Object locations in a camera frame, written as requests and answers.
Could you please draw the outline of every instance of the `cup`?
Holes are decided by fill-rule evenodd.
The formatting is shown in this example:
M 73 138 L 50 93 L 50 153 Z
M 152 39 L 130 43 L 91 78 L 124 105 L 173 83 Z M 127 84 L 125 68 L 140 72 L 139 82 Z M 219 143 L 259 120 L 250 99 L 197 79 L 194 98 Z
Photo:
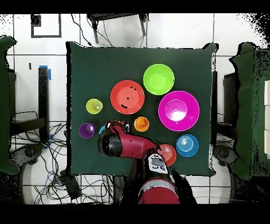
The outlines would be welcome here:
M 139 132 L 145 132 L 149 128 L 149 121 L 146 117 L 138 117 L 134 122 L 134 127 Z
M 79 134 L 82 138 L 91 138 L 95 132 L 95 126 L 91 123 L 84 123 L 79 127 Z
M 99 113 L 103 108 L 103 104 L 98 99 L 90 99 L 86 103 L 86 109 L 91 114 Z

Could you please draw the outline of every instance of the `chair wheel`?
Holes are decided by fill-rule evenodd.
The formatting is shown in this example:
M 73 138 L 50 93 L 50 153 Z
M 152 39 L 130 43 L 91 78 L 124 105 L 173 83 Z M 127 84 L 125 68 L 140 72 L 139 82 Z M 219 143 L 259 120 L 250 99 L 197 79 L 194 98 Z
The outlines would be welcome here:
M 218 161 L 218 164 L 220 165 L 220 166 L 226 166 L 226 163 L 224 163 L 223 161 Z
M 29 165 L 34 165 L 37 162 L 37 159 L 35 158 L 34 160 L 30 161 L 28 164 Z

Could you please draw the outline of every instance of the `pink plate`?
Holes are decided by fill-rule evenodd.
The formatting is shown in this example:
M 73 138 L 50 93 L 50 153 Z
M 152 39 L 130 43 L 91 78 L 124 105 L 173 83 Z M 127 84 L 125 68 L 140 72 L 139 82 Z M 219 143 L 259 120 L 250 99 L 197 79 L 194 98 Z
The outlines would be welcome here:
M 185 91 L 166 94 L 158 107 L 158 116 L 165 127 L 175 132 L 190 129 L 199 118 L 199 104 Z

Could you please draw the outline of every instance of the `purple cup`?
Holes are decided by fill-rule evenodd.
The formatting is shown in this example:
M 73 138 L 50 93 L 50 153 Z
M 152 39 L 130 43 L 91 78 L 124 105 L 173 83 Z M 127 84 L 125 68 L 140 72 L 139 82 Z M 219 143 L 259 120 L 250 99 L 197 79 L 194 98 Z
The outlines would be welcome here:
M 79 134 L 82 138 L 91 138 L 95 132 L 95 126 L 91 123 L 84 123 L 79 127 Z

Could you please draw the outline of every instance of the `chair leg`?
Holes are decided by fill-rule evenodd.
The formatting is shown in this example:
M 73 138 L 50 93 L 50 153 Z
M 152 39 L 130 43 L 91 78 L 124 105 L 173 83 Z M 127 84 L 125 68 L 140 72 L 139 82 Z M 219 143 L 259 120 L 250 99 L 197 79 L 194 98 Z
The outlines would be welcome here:
M 139 18 L 140 18 L 140 23 L 141 23 L 142 34 L 143 34 L 143 36 L 145 36 L 146 35 L 146 30 L 144 28 L 144 24 L 143 24 L 143 20 L 142 20 L 142 14 L 139 14 Z
M 95 43 L 99 43 L 98 33 L 97 33 L 98 25 L 95 23 L 94 20 L 91 20 L 91 23 L 92 23 L 92 27 L 93 27 L 93 31 L 94 31 Z

